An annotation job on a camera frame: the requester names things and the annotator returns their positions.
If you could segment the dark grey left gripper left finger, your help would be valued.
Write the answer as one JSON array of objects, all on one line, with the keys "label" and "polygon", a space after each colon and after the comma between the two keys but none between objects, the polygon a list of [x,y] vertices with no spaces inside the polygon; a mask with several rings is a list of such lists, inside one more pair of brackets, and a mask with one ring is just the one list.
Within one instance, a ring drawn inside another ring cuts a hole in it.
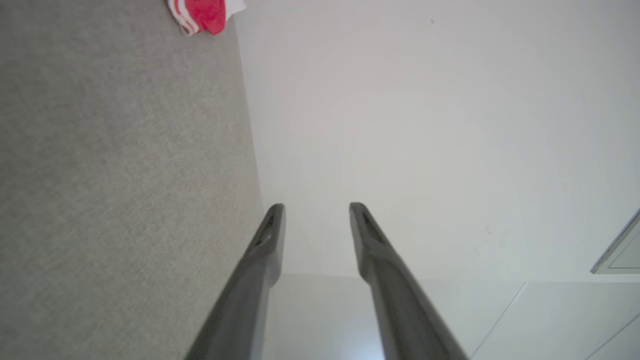
[{"label": "dark grey left gripper left finger", "polygon": [[266,212],[185,360],[262,360],[270,289],[282,273],[286,208]]}]

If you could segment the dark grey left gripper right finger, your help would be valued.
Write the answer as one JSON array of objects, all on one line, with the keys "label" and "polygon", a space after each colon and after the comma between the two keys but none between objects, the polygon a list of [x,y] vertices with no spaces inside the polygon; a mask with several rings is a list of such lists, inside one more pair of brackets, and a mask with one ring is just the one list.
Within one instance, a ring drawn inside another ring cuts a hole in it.
[{"label": "dark grey left gripper right finger", "polygon": [[468,360],[370,210],[349,205],[359,275],[369,285],[386,360]]}]

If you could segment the red and white shirt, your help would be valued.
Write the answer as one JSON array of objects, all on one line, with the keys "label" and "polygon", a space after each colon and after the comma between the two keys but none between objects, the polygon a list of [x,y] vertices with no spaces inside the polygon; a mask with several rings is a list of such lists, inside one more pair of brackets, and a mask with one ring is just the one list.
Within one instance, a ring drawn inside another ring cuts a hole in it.
[{"label": "red and white shirt", "polygon": [[220,34],[231,16],[247,9],[246,0],[165,0],[181,32]]}]

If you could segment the grey fabric sofa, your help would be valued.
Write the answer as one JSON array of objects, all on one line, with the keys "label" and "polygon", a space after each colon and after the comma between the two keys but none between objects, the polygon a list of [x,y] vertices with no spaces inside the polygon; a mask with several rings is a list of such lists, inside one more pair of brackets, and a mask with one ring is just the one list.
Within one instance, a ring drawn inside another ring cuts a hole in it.
[{"label": "grey fabric sofa", "polygon": [[0,0],[0,360],[184,360],[264,215],[234,22]]}]

